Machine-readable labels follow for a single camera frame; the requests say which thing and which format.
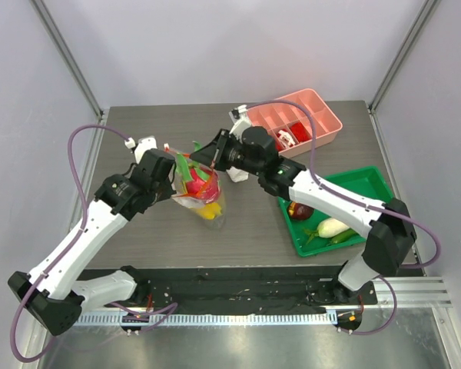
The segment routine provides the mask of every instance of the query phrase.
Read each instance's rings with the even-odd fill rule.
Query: pink tray
[[[281,97],[285,100],[291,100],[304,106],[313,116],[316,129],[316,147],[329,144],[337,136],[338,131],[343,127],[340,119],[331,111],[323,99],[312,89],[305,88],[289,95]],[[309,151],[311,146],[311,128],[307,117],[299,109],[285,104],[269,104],[251,108],[247,112],[253,125],[261,126],[267,129],[268,133],[274,136],[277,147],[280,147],[280,154],[286,158],[302,154]],[[290,130],[292,125],[297,122],[306,128],[308,139],[303,142],[295,137]],[[292,135],[296,145],[292,148],[285,148],[277,138],[279,130],[285,130]]]

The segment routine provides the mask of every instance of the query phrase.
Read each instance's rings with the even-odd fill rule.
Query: white backdrop
[[[372,99],[423,0],[46,0],[103,107]]]
[[[441,238],[428,269],[461,321],[461,0],[440,2],[377,113],[402,198]],[[433,242],[418,235],[426,261]]]
[[[0,369],[19,364],[8,345],[18,301],[7,280],[14,271],[29,271],[65,236],[75,199],[68,136],[95,122],[29,2],[1,0]],[[79,169],[89,143],[88,133],[75,142]],[[30,334],[21,329],[18,340]]]

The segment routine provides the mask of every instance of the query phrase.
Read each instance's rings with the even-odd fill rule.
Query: gray wooden table
[[[192,141],[209,142],[219,128],[229,128],[228,112],[236,104],[172,105],[112,108],[108,125],[135,139],[154,135],[184,151]],[[343,122],[337,139],[317,150],[321,176],[376,165],[388,179],[373,126],[363,101],[333,101],[329,106]],[[295,157],[307,164],[308,154]],[[118,136],[105,133],[91,190],[109,175],[125,171],[133,161]],[[137,215],[95,256],[90,268],[217,267],[248,265],[338,265],[363,245],[300,258],[291,243],[277,199],[266,194],[256,178],[235,184],[222,175],[227,220],[220,230],[206,228],[200,218],[174,201],[165,201]]]

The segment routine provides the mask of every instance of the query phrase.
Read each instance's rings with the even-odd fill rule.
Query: red vegetable
[[[287,207],[287,213],[289,214],[290,219],[305,221],[311,217],[314,213],[314,209],[310,206],[292,201]]]

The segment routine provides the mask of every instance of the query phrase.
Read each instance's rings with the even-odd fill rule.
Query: green pepper
[[[343,231],[340,234],[337,234],[335,237],[331,238],[327,246],[331,246],[333,244],[341,244],[342,242],[347,241],[355,235],[357,235],[357,233],[352,228],[347,229],[346,231]]]

